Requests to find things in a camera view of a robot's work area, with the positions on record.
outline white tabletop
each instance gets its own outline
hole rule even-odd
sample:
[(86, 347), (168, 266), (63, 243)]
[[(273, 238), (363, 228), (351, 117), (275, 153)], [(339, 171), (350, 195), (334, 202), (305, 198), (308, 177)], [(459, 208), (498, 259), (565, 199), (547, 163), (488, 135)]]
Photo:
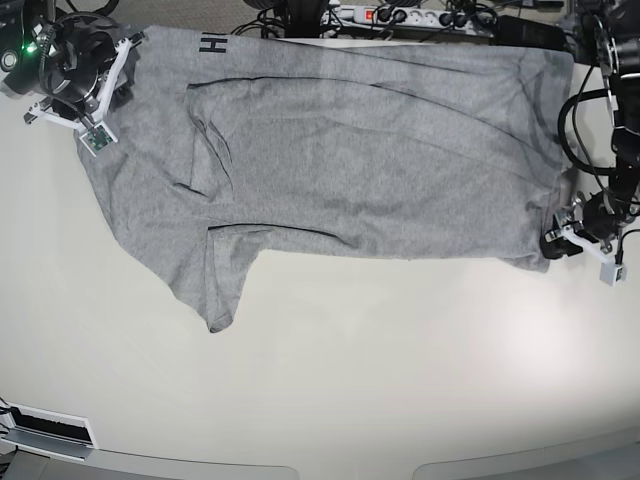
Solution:
[[(103, 449), (303, 480), (409, 479), (640, 423), (640, 238), (615, 289), (586, 255), (541, 275), (264, 252), (212, 335), (116, 243), (70, 132), (23, 124), (33, 102), (0, 97), (7, 400), (88, 417)], [(610, 156), (603, 104), (581, 119)]]

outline cable bundle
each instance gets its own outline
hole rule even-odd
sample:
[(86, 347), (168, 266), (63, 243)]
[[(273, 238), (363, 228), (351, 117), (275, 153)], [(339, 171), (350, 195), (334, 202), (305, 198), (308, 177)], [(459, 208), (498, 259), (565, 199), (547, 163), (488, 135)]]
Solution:
[[(271, 10), (274, 10), (273, 17), (268, 16)], [(286, 18), (278, 18), (274, 8), (267, 8), (258, 13), (254, 21), (236, 27), (231, 35), (244, 35), (251, 30), (260, 30), (261, 38), (281, 38), (286, 26)]]

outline metal mount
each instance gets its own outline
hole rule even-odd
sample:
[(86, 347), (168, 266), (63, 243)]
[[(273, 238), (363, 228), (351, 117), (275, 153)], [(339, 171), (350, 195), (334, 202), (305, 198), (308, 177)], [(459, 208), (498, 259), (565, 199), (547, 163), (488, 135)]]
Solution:
[(546, 234), (545, 240), (549, 243), (564, 238), (574, 245), (582, 248), (585, 252), (598, 259), (602, 264), (600, 270), (600, 280), (610, 286), (615, 286), (619, 282), (627, 279), (627, 267), (624, 264), (616, 262), (613, 246), (609, 241), (601, 241), (592, 243), (578, 235), (577, 232), (583, 229), (583, 224), (578, 218), (578, 210), (582, 210), (586, 204), (586, 199), (582, 192), (578, 192), (573, 203), (555, 214), (555, 220), (558, 228)]
[(118, 55), (97, 95), (97, 108), (90, 115), (92, 119), (90, 125), (85, 125), (80, 120), (68, 120), (55, 113), (50, 113), (48, 110), (51, 102), (48, 101), (48, 99), (38, 102), (29, 108), (29, 112), (24, 117), (25, 123), (30, 125), (40, 118), (47, 122), (71, 128), (78, 132), (80, 141), (82, 141), (83, 145), (87, 147), (94, 157), (110, 143), (118, 143), (119, 139), (116, 134), (116, 129), (107, 124), (105, 117), (109, 112), (111, 99), (116, 90), (120, 73), (129, 57), (129, 52), (134, 46), (134, 43), (128, 38), (122, 39), (116, 44), (115, 50)]

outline power strip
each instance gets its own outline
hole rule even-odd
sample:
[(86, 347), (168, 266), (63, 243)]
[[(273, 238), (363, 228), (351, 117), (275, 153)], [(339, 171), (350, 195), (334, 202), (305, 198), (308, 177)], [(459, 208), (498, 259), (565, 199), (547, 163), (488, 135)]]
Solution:
[[(341, 5), (333, 8), (332, 12), (325, 13), (324, 24), (335, 25), (341, 22), (349, 22), (352, 25), (363, 28), (384, 28), (389, 25), (389, 21), (382, 21), (378, 18), (378, 7), (375, 6), (357, 6), (357, 5)], [(448, 33), (457, 35), (470, 35), (474, 37), (491, 38), (493, 34), (489, 30), (477, 27), (470, 21), (466, 21), (460, 26), (451, 26), (453, 22), (452, 12), (446, 10), (427, 10), (420, 8), (400, 8), (397, 7), (393, 11), (403, 10), (407, 14), (407, 18), (403, 22), (397, 22), (393, 28), (403, 28), (411, 30), (419, 30), (425, 32), (435, 32), (438, 30), (447, 30)]]

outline gray floor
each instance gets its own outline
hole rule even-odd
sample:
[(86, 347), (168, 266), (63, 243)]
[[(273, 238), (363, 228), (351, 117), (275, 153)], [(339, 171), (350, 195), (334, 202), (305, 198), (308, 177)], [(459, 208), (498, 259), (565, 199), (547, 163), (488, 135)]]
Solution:
[[(444, 0), (427, 0), (427, 8), (442, 8)], [(95, 9), (106, 0), (75, 0), (78, 8)], [(377, 5), (378, 0), (343, 0), (345, 5)], [(506, 13), (517, 15), (518, 8), (507, 7)], [(256, 10), (242, 0), (121, 0), (114, 17), (128, 23), (158, 24), (170, 27), (227, 33), (255, 18)], [(557, 12), (537, 12), (523, 9), (523, 18), (553, 23)]]

